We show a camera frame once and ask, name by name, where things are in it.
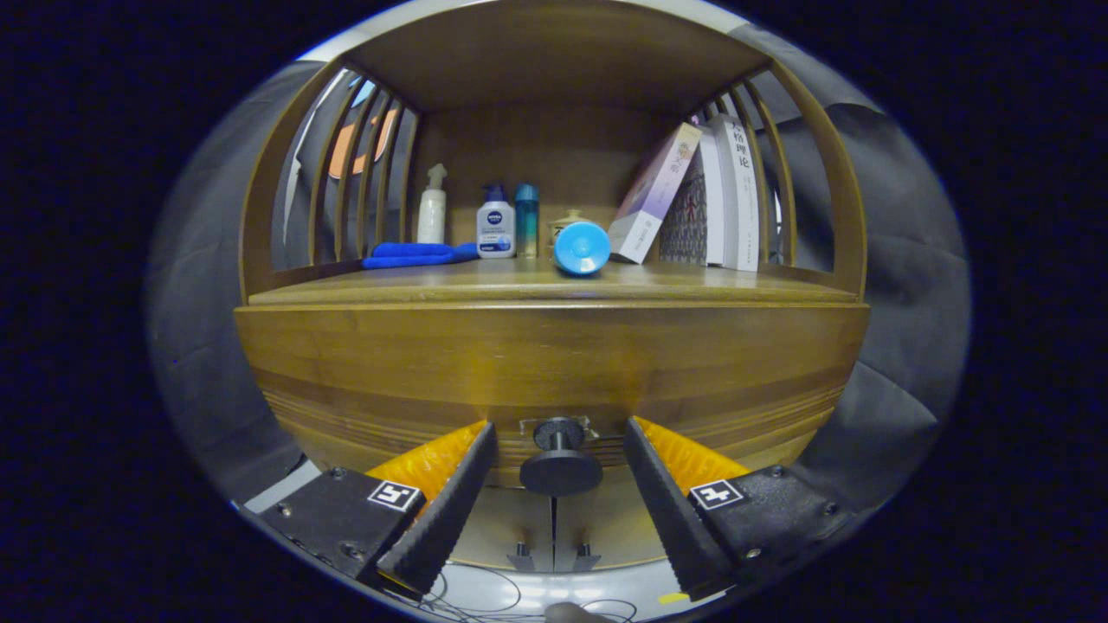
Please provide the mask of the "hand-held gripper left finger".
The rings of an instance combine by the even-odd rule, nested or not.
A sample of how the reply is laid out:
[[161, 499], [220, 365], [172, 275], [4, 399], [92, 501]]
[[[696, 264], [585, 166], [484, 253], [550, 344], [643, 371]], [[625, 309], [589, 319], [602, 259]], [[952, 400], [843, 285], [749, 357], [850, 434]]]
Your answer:
[[334, 466], [261, 510], [293, 545], [368, 588], [421, 598], [451, 556], [497, 453], [488, 421], [370, 471]]

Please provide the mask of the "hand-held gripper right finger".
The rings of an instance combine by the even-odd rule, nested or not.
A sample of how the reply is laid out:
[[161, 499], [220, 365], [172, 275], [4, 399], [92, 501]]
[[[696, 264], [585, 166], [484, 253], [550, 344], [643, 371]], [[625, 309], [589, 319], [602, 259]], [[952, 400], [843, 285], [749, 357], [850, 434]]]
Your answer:
[[790, 466], [743, 471], [638, 417], [622, 450], [680, 590], [693, 601], [753, 592], [822, 555], [854, 509]]

